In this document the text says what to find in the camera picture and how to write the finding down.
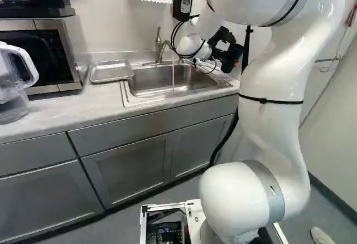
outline countertop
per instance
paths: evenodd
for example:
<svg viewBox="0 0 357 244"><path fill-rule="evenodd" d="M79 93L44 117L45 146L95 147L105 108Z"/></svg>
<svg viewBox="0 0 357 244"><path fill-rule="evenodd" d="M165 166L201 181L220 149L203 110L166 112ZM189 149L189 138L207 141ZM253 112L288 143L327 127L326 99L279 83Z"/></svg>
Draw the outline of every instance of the countertop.
<svg viewBox="0 0 357 244"><path fill-rule="evenodd" d="M125 108L119 82L93 85L88 77L80 92L31 97L30 113L13 123L0 125L0 144L60 133L199 101L237 94L239 81L215 70L232 87L159 101L153 105Z"/></svg>

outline gray floor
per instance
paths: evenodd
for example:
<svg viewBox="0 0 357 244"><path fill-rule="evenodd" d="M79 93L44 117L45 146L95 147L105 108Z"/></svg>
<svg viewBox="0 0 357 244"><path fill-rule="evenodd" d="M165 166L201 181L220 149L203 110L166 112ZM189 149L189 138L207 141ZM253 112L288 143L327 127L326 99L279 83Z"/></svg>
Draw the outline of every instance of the gray floor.
<svg viewBox="0 0 357 244"><path fill-rule="evenodd" d="M112 214L99 222L39 243L138 244L140 205L180 202L197 198L198 180L199 177L196 177L146 201ZM357 243L357 227L315 189L312 189L309 205L303 214L281 222L280 225L290 244L313 244L310 238L312 226L324 229L337 244Z"/></svg>

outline stainless steel sink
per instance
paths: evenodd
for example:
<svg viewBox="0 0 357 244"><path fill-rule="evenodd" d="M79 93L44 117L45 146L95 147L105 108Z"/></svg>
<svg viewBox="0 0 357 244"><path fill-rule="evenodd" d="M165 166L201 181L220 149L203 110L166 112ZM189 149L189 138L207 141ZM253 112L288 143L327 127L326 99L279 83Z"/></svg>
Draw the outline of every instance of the stainless steel sink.
<svg viewBox="0 0 357 244"><path fill-rule="evenodd" d="M121 83L124 105L137 105L231 87L214 74L192 64L133 66L134 76Z"/></svg>

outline cable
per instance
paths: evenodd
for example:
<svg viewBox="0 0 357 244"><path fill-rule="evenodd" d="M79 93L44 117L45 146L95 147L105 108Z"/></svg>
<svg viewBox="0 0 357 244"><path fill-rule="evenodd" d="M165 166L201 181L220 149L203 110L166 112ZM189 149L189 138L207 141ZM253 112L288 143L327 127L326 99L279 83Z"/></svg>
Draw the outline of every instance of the cable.
<svg viewBox="0 0 357 244"><path fill-rule="evenodd" d="M220 150L222 149L222 147L224 146L224 144L228 141L229 137L232 135L234 129L235 129L235 126L237 125L238 123L238 107L235 109L235 112L234 112L234 115L233 115L233 118L232 118L232 121L229 125L229 128L228 128L228 131L227 133L225 134L225 136L223 137L222 141L217 145L217 147L214 149L212 155L211 155L211 158L210 158L210 162L208 164L208 168L212 167L215 162L216 162L216 157L218 155L218 152L220 152Z"/></svg>
<svg viewBox="0 0 357 244"><path fill-rule="evenodd" d="M194 58L192 61L194 63L195 69L197 69L198 71L200 71L202 74L205 74L205 75L212 73L217 67L217 60L214 58L215 65L214 65L213 69L209 72L202 72L200 69L197 68L197 65L196 65L197 60Z"/></svg>
<svg viewBox="0 0 357 244"><path fill-rule="evenodd" d="M193 19L193 18L198 17L198 16L199 16L199 14L190 16L188 20ZM176 47L175 47L175 37L176 37L176 35L177 35L177 32L179 31L179 29L182 27L182 25L183 25L185 22L187 22L187 21L181 21L181 22L179 22L178 24L176 24L176 26L173 28L172 33L171 33L171 39L170 39L170 40L171 40L171 48L172 48L172 50L173 50L180 58L193 58L193 57L194 57L195 55L197 55L198 52L202 49L202 47L203 47L203 45L205 44L206 41L202 41L201 46L200 46L195 52L193 52L193 53L191 53L191 54L183 55L183 54L181 54L181 53L178 53L178 52L176 51Z"/></svg>
<svg viewBox="0 0 357 244"><path fill-rule="evenodd" d="M247 26L247 30L245 32L246 32L245 41L244 41L244 52L245 53L243 54L242 74L243 74L243 71L245 70L245 68L248 65L248 60L249 60L249 40L250 40L250 34L253 32L253 30L251 29L250 26ZM212 155L211 155L211 158L210 158L210 162L209 162L207 168L210 168L215 164L219 152L221 151L221 149L224 146L224 144L228 141L228 139L230 138L230 136L234 132L234 129L235 129L237 123L238 123L238 120L239 120L239 116L238 116L238 107L237 107L235 109L232 121L230 122L229 128L227 130L227 133L223 137L222 141L217 145L217 147L212 152Z"/></svg>

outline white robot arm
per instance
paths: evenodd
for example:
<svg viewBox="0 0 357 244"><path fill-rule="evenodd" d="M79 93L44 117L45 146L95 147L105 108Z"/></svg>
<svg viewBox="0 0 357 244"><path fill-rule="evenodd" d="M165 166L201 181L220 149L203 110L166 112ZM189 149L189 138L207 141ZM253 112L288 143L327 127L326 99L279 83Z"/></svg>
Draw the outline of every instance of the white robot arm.
<svg viewBox="0 0 357 244"><path fill-rule="evenodd" d="M301 104L310 69L340 24L345 0L207 2L197 34L180 41L179 53L196 51L223 20L273 27L269 46L240 83L239 120L262 151L254 160L208 169L199 188L209 227L225 243L245 243L242 236L299 214L308 201L310 181L298 141ZM208 45L196 55L209 56Z"/></svg>

